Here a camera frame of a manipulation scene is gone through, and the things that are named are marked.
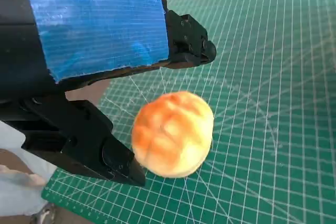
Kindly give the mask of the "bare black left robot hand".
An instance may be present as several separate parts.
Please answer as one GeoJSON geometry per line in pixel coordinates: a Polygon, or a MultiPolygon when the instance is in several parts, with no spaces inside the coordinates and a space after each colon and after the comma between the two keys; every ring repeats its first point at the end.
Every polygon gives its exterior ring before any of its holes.
{"type": "Polygon", "coordinates": [[[65,93],[215,57],[206,29],[166,0],[1,0],[1,121],[24,134],[24,150],[59,168],[143,187],[112,122],[65,93]]]}

